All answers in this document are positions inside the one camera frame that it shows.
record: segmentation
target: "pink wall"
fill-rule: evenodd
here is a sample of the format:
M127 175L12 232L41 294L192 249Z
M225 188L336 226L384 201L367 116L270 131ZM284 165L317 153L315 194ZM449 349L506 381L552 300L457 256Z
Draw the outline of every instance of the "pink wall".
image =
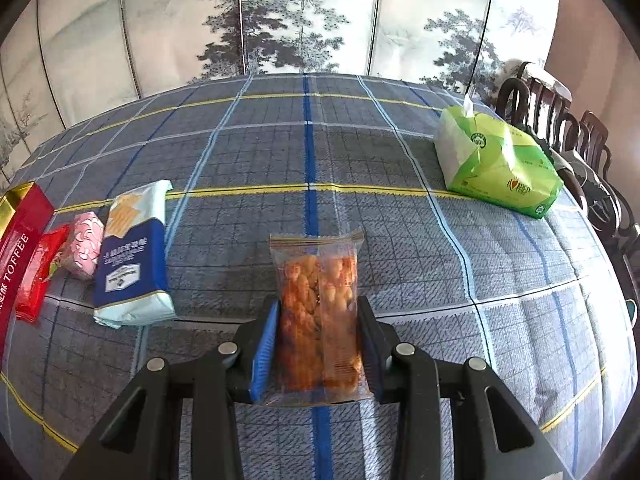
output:
M590 110L608 127L609 181L640 217L640 60L601 0L560 0L545 68L571 91L578 119Z

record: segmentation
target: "plaid tablecloth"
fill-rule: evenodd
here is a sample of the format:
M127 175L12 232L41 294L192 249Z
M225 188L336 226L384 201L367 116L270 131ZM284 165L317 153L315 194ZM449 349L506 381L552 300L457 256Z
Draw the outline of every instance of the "plaid tablecloth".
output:
M12 321L0 431L34 480L58 477L148 358L199 356L255 317L275 289L269 234L359 226L360 293L376 315L435 358L483 356L583 476L636 387L622 294L565 190L542 220L445 191L431 139L440 108L459 103L398 81L253 76L145 98L40 146L12 184L37 181L58 209L53 226L88 209L104 218L108 199L160 178L180 191L166 202L178 319L98 326L90 283L59 274L40 323ZM188 478L188 405L184 415ZM249 480L388 477L396 406L238 406L237 416Z

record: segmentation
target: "pink package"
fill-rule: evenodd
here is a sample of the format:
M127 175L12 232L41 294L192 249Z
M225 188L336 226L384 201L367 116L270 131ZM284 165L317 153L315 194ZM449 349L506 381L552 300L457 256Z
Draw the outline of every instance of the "pink package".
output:
M78 278L90 280L98 264L103 234L104 225L93 211L76 215L60 265Z

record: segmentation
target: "blue and white cracker package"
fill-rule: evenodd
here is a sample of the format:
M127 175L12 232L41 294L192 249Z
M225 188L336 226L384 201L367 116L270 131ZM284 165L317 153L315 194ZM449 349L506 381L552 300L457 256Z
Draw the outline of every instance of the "blue and white cracker package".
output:
M158 180L111 204L95 273L97 323L120 328L175 317L164 262L164 196L171 188Z

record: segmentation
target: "silver rivet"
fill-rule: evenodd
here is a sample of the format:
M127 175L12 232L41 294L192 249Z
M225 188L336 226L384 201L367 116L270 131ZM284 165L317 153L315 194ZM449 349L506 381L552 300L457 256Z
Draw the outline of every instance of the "silver rivet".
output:
M149 359L149 362L146 364L146 368L151 370L152 372L159 372L164 368L164 359L161 357L154 357L153 359Z
M233 341L227 341L226 343L222 343L218 347L218 352L222 355L233 355L238 351L238 345Z
M469 368L475 370L476 372L486 370L486 361L481 357L472 357L471 359L469 359Z
M398 343L396 352L404 356L413 355L415 354L415 347L411 343Z

